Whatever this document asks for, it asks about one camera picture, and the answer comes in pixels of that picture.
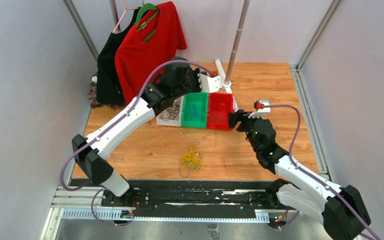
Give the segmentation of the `red t-shirt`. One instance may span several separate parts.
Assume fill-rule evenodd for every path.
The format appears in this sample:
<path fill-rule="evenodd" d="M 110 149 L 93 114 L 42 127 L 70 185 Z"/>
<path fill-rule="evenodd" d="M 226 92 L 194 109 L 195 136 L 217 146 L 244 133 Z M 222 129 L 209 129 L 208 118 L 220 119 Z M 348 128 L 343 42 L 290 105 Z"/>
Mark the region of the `red t-shirt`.
<path fill-rule="evenodd" d="M 134 25 L 118 48 L 114 64 L 125 104 L 137 96 L 149 74 L 186 50 L 187 42 L 175 4 L 156 5 L 158 14 L 143 29 Z"/>

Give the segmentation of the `green storage bin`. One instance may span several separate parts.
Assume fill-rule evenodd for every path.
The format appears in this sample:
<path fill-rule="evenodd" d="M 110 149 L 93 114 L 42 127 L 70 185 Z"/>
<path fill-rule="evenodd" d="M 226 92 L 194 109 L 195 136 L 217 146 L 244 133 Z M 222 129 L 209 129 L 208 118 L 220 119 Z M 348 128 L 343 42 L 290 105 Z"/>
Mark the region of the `green storage bin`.
<path fill-rule="evenodd" d="M 181 126 L 188 128 L 207 128 L 209 94 L 191 92 L 183 97 Z"/>

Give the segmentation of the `white storage bin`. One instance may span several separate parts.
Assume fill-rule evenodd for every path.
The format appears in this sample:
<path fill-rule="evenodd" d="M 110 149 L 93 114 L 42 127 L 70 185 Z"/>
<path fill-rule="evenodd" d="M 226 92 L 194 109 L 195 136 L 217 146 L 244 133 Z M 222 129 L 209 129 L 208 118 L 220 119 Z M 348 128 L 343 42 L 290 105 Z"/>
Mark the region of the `white storage bin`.
<path fill-rule="evenodd" d="M 156 117 L 156 124 L 160 126 L 181 127 L 183 101 L 183 96 L 176 99 L 171 107 L 168 107 Z"/>

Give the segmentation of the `patterned cloth at wall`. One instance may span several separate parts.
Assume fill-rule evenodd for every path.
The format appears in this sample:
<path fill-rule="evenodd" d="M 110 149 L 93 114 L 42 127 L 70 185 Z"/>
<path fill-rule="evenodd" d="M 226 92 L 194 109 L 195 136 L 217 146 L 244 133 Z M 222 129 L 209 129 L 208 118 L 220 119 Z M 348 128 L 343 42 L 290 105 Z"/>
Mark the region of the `patterned cloth at wall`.
<path fill-rule="evenodd" d="M 88 99 L 91 100 L 90 107 L 92 109 L 101 108 L 104 106 L 103 103 L 97 101 L 97 81 L 98 77 L 93 75 L 90 80 L 90 90 L 88 93 Z"/>

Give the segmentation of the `black garment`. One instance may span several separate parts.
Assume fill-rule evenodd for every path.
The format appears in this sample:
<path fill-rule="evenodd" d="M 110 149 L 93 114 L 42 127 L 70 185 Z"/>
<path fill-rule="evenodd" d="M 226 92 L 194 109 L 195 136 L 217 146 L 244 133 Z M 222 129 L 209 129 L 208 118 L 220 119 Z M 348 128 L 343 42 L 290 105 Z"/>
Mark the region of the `black garment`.
<path fill-rule="evenodd" d="M 134 25 L 139 10 L 133 12 L 129 25 L 121 32 L 110 33 L 97 58 L 96 101 L 105 105 L 126 104 L 115 66 L 115 56 L 123 40 Z"/>

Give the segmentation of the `green clothes hanger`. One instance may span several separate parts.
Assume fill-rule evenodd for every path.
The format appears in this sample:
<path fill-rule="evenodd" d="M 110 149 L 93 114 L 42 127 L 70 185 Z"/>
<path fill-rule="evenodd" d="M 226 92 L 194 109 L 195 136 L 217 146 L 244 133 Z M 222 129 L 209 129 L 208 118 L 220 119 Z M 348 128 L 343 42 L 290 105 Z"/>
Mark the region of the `green clothes hanger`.
<path fill-rule="evenodd" d="M 152 3 L 144 3 L 136 16 L 136 32 L 139 33 L 145 29 L 159 15 L 159 13 L 160 9 L 158 6 Z"/>

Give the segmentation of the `pink clothes hanger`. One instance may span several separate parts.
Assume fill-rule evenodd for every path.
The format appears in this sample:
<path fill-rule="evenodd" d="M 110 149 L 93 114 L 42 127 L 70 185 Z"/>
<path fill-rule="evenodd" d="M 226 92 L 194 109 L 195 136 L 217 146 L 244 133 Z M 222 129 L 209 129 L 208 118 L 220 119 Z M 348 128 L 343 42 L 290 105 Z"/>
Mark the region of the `pink clothes hanger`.
<path fill-rule="evenodd" d="M 138 8 L 138 2 L 136 0 L 110 0 L 109 2 L 114 21 L 112 32 L 121 32 L 126 28 L 130 21 L 129 19 L 124 19 L 132 16 L 133 11 Z"/>

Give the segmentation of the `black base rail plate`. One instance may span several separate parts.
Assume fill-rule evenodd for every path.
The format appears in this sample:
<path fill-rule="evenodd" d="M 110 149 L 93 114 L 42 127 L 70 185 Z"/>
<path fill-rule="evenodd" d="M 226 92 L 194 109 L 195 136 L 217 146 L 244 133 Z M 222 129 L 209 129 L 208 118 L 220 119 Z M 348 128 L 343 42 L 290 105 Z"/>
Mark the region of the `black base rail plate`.
<path fill-rule="evenodd" d="M 131 179 L 132 189 L 122 197 L 103 192 L 98 205 L 133 209 L 137 217 L 179 219 L 251 219 L 256 210 L 272 218 L 296 210 L 266 192 L 271 181 Z"/>

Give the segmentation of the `beige rack pole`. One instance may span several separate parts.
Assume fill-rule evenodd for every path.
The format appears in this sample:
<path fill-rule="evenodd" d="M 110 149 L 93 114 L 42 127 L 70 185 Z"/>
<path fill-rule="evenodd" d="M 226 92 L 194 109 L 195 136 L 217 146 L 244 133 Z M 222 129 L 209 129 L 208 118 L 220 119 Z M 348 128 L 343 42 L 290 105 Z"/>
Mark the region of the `beige rack pole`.
<path fill-rule="evenodd" d="M 232 46 L 232 51 L 231 51 L 229 62 L 228 62 L 227 72 L 225 73 L 227 82 L 228 81 L 231 82 L 231 75 L 232 75 L 234 63 L 236 60 L 237 51 L 239 48 L 239 44 L 240 44 L 240 40 L 241 40 L 241 36 L 242 36 L 245 21 L 246 21 L 250 2 L 251 2 L 250 0 L 244 0 L 243 1 L 243 6 L 242 6 L 242 10 L 241 10 L 241 14 L 240 14 L 240 18 L 239 18 L 239 22 L 238 22 L 238 26 L 237 26 L 235 38 L 234 38 L 234 43 Z"/>

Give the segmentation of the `white rack base foot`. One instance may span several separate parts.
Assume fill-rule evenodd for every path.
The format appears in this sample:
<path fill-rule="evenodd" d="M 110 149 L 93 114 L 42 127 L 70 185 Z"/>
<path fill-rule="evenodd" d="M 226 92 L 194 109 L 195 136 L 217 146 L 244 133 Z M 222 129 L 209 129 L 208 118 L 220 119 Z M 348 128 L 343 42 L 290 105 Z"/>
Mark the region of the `white rack base foot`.
<path fill-rule="evenodd" d="M 226 73 L 225 73 L 224 68 L 222 66 L 221 60 L 217 58 L 217 59 L 214 60 L 214 63 L 216 65 L 217 72 L 218 72 L 218 74 L 220 75 L 220 77 L 222 79 L 222 86 L 223 86 L 225 92 L 227 94 L 231 94 L 232 97 L 233 97 L 233 104 L 232 104 L 232 106 L 233 106 L 233 111 L 236 112 L 239 109 L 239 107 L 237 105 L 236 99 L 235 99 L 235 97 L 233 95 L 233 91 L 232 91 L 232 88 L 231 88 L 232 82 L 231 81 L 226 81 Z"/>

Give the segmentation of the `red storage bin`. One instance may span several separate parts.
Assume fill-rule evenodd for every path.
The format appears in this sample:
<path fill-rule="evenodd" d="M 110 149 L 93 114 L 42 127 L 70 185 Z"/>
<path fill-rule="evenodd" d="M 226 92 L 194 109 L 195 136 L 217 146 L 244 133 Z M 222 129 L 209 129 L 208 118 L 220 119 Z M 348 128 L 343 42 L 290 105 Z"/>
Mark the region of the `red storage bin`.
<path fill-rule="evenodd" d="M 210 93 L 208 98 L 207 129 L 229 131 L 229 113 L 233 112 L 233 95 L 230 93 Z"/>

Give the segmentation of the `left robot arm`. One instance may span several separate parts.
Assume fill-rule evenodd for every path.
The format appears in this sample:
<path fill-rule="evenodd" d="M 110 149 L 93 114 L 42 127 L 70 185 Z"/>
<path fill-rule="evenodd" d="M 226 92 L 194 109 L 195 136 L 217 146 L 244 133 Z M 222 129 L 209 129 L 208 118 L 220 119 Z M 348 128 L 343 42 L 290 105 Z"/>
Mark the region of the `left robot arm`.
<path fill-rule="evenodd" d="M 174 100 L 204 91 L 204 82 L 199 77 L 202 72 L 208 74 L 210 70 L 183 58 L 158 65 L 120 113 L 86 137 L 77 134 L 72 138 L 73 153 L 65 164 L 74 161 L 90 183 L 114 194 L 120 206 L 129 206 L 133 201 L 132 186 L 107 158 L 130 134 L 170 107 Z"/>

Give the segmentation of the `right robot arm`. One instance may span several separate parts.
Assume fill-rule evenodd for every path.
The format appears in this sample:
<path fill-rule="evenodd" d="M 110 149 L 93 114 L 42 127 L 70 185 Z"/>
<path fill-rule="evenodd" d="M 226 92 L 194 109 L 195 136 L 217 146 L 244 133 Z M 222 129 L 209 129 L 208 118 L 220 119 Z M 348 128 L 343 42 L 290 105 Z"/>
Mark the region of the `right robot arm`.
<path fill-rule="evenodd" d="M 266 188 L 266 203 L 274 209 L 292 207 L 319 222 L 333 240 L 353 240 L 372 223 L 360 192 L 314 173 L 276 143 L 268 119 L 242 109 L 228 113 L 228 126 L 244 132 L 258 163 L 281 178 Z"/>

